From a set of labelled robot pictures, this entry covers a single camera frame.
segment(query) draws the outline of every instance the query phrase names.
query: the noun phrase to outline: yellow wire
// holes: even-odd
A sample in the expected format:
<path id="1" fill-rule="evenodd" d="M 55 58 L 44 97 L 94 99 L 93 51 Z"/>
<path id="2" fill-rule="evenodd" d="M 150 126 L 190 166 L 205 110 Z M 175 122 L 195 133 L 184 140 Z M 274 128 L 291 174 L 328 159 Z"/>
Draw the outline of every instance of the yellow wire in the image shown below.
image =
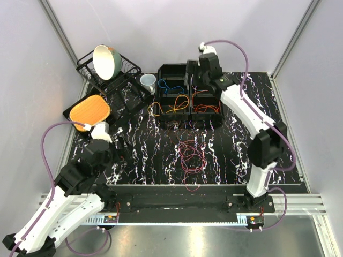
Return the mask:
<path id="1" fill-rule="evenodd" d="M 150 104 L 150 105 L 148 106 L 148 112 L 149 112 L 149 108 L 150 108 L 151 106 L 153 106 L 154 104 L 156 104 L 156 103 L 159 105 L 160 110 L 161 110 L 161 113 L 163 113 L 162 107 L 161 107 L 161 105 L 160 105 L 159 102 L 153 102 L 152 104 Z"/>
<path id="2" fill-rule="evenodd" d="M 184 102 L 181 103 L 178 107 L 176 107 L 177 99 L 178 99 L 180 96 L 186 97 L 186 98 L 187 98 L 187 101 L 184 101 Z M 184 103 L 187 103 L 186 106 L 180 108 L 180 106 L 183 105 Z M 188 96 L 186 96 L 186 95 L 178 95 L 177 98 L 175 99 L 174 108 L 172 108 L 172 109 L 169 110 L 169 111 L 166 111 L 166 113 L 169 113 L 169 112 L 171 112 L 171 111 L 172 111 L 172 112 L 176 112 L 176 111 L 179 111 L 179 110 L 182 110 L 182 109 L 186 109 L 187 106 L 188 106 L 188 104 L 189 104 L 189 98 L 188 98 Z"/>

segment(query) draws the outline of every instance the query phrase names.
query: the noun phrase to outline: blue wire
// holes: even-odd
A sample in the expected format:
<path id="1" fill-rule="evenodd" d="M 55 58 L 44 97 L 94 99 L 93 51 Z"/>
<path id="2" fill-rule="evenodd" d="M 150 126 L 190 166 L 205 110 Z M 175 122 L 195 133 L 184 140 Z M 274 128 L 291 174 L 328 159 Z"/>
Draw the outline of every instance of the blue wire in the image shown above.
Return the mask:
<path id="1" fill-rule="evenodd" d="M 166 87 L 162 87 L 161 85 L 160 85 L 160 82 L 161 81 L 163 81 L 164 83 L 165 83 L 165 86 Z M 166 83 L 166 81 L 164 80 L 164 79 L 159 79 L 159 81 L 157 82 L 157 85 L 160 87 L 160 88 L 164 88 L 166 91 L 165 91 L 165 94 L 168 94 L 168 89 L 175 89 L 175 88 L 181 88 L 182 89 L 182 92 L 180 92 L 179 94 L 184 94 L 184 88 L 183 87 L 181 87 L 181 86 L 176 86 L 176 87 L 172 87 L 172 88 L 170 88 L 170 87 L 168 87 L 167 86 L 167 83 Z"/>

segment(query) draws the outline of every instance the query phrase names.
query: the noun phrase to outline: orange wire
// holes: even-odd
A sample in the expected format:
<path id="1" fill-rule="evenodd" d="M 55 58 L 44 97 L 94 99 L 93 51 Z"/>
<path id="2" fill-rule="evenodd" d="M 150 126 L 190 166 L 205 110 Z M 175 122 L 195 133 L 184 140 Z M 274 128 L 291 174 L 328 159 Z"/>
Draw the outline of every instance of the orange wire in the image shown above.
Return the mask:
<path id="1" fill-rule="evenodd" d="M 207 108 L 211 108 L 214 110 L 214 112 L 219 112 L 220 110 L 220 102 L 218 103 L 218 106 L 215 105 L 205 105 L 205 104 L 199 104 L 196 107 L 194 107 L 194 95 L 199 94 L 199 93 L 203 93 L 203 92 L 208 92 L 208 90 L 202 90 L 202 91 L 198 91 L 195 92 L 194 94 L 192 94 L 192 107 L 194 108 L 194 112 L 201 112 L 204 113 L 207 111 Z"/>
<path id="2" fill-rule="evenodd" d="M 180 96 L 186 97 L 186 98 L 187 98 L 187 101 L 184 101 L 184 102 L 181 103 L 178 107 L 176 107 L 177 99 L 178 99 Z M 182 106 L 184 103 L 187 103 L 186 106 L 180 108 L 180 106 Z M 169 112 L 171 112 L 171 111 L 172 111 L 172 112 L 176 112 L 176 111 L 185 109 L 185 108 L 187 108 L 188 105 L 189 105 L 189 98 L 188 98 L 188 96 L 186 96 L 186 95 L 178 95 L 177 98 L 175 99 L 174 108 L 170 106 L 172 109 L 169 110 L 169 111 L 166 111 L 166 113 L 169 113 Z"/>
<path id="3" fill-rule="evenodd" d="M 149 108 L 151 107 L 151 106 L 153 106 L 154 104 L 158 104 L 159 105 L 159 107 L 160 107 L 160 110 L 161 110 L 161 113 L 163 113 L 163 111 L 162 111 L 162 107 L 161 107 L 161 105 L 160 105 L 160 103 L 159 102 L 153 102 L 152 104 L 150 104 L 149 106 L 148 106 L 148 112 L 149 112 Z"/>

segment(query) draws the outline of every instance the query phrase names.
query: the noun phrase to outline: pink wire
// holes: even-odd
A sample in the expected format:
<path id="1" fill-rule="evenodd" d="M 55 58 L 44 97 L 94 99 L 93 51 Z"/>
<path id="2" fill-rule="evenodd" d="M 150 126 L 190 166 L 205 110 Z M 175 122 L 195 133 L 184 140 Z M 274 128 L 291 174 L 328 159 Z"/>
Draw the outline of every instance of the pink wire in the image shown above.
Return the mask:
<path id="1" fill-rule="evenodd" d="M 199 150 L 198 147 L 200 147 L 200 145 L 194 141 L 194 140 L 187 140 L 184 142 L 180 142 L 179 145 L 179 150 L 180 150 L 180 158 L 181 158 L 181 167 L 184 170 L 184 184 L 186 186 L 186 189 L 189 192 L 194 192 L 196 190 L 198 190 L 200 188 L 200 186 L 198 185 L 198 187 L 194 190 L 191 190 L 187 187 L 186 184 L 186 175 L 190 174 L 190 175 L 195 175 L 198 173 L 201 173 L 202 169 L 204 168 L 204 166 L 206 165 L 206 160 L 205 160 L 205 156 L 204 156 L 204 152 L 202 150 Z M 196 168 L 188 168 L 187 166 L 187 162 L 193 158 L 199 158 L 202 162 L 201 166 L 196 167 Z"/>

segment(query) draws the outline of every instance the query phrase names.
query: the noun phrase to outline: black plastic box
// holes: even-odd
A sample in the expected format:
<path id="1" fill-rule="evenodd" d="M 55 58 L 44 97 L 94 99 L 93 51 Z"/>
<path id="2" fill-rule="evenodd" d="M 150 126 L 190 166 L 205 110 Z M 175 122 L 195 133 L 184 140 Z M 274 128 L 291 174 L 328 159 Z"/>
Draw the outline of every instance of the black plastic box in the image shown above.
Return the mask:
<path id="1" fill-rule="evenodd" d="M 213 95 L 201 93 L 196 94 L 191 98 L 191 120 L 211 120 L 214 123 L 217 123 L 224 119 L 223 104 Z M 202 108 L 201 112 L 195 112 L 195 108 L 201 104 L 216 106 L 219 108 L 219 112 L 215 112 L 212 108 Z"/>
<path id="2" fill-rule="evenodd" d="M 181 89 L 168 89 L 167 91 L 164 88 L 161 88 L 158 85 L 158 81 L 163 79 L 167 85 L 172 88 L 175 86 L 182 86 L 184 89 L 184 94 L 189 98 L 189 105 L 187 108 L 183 110 L 178 110 L 176 112 L 168 112 L 174 107 L 175 100 L 178 95 L 180 95 Z M 186 74 L 186 64 L 163 64 L 158 70 L 158 80 L 156 85 L 156 92 L 155 97 L 156 101 L 161 104 L 161 108 L 163 113 L 161 112 L 159 106 L 157 104 L 154 105 L 154 113 L 157 114 L 157 119 L 159 120 L 193 120 L 193 121 L 213 121 L 213 123 L 222 123 L 224 119 L 223 115 L 223 105 L 222 103 L 213 95 L 207 92 L 201 92 L 195 94 L 194 88 L 191 86 L 191 76 Z M 185 101 L 186 98 L 179 97 L 177 100 L 177 105 L 181 104 Z M 199 104 L 204 105 L 214 105 L 219 107 L 219 112 L 215 112 L 215 110 L 211 108 L 207 108 L 205 112 L 196 112 L 194 110 L 193 105 L 196 107 Z"/>
<path id="3" fill-rule="evenodd" d="M 160 79 L 163 79 L 169 88 L 180 87 L 174 89 L 161 88 L 159 86 Z M 156 101 L 160 103 L 163 113 L 161 112 L 157 104 L 154 105 L 154 113 L 157 114 L 157 119 L 162 121 L 169 120 L 189 120 L 191 117 L 190 112 L 190 101 L 185 109 L 177 110 L 175 112 L 170 111 L 173 109 L 176 102 L 176 107 L 182 102 L 187 101 L 186 97 L 180 96 L 185 95 L 189 98 L 189 85 L 186 78 L 186 64 L 163 64 L 158 70 L 158 79 L 156 82 Z"/>

